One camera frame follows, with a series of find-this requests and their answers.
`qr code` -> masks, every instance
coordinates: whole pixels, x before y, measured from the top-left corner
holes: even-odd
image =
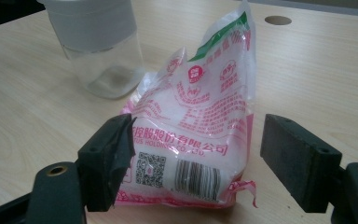
[[[136,163],[136,183],[161,188],[166,160],[162,156],[140,152]]]

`logo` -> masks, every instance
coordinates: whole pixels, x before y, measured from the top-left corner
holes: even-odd
[[[188,69],[188,79],[190,83],[195,83],[201,79],[203,75],[203,70],[200,66],[194,65],[190,69]]]
[[[233,73],[237,65],[235,64],[234,60],[230,60],[227,62],[225,68],[220,73],[220,80],[225,80],[230,77]]]

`table surface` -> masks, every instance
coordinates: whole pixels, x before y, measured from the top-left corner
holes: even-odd
[[[228,0],[133,1],[145,65],[158,71],[182,46],[193,55],[206,29],[234,9]],[[241,192],[222,210],[164,205],[116,206],[89,223],[329,223],[306,214],[259,156],[266,113],[293,119],[358,161],[358,17],[251,4],[257,83],[252,151],[243,179],[257,184],[257,205]],[[265,22],[285,16],[289,25]],[[0,205],[30,192],[34,175],[77,151],[127,98],[85,91],[64,58],[46,11],[0,25]]]

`screw hole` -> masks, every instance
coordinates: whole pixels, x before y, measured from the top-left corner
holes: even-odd
[[[66,172],[68,168],[66,166],[56,166],[48,171],[48,176],[61,175]]]
[[[327,148],[320,148],[319,150],[320,150],[322,153],[329,153],[329,152],[330,152],[330,150],[327,149]]]
[[[272,25],[287,25],[292,23],[292,20],[283,16],[268,16],[264,21]]]

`hole in table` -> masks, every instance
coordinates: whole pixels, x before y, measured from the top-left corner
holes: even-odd
[[[264,21],[272,25],[287,25],[292,23],[292,20],[283,16],[268,16],[264,19]]]

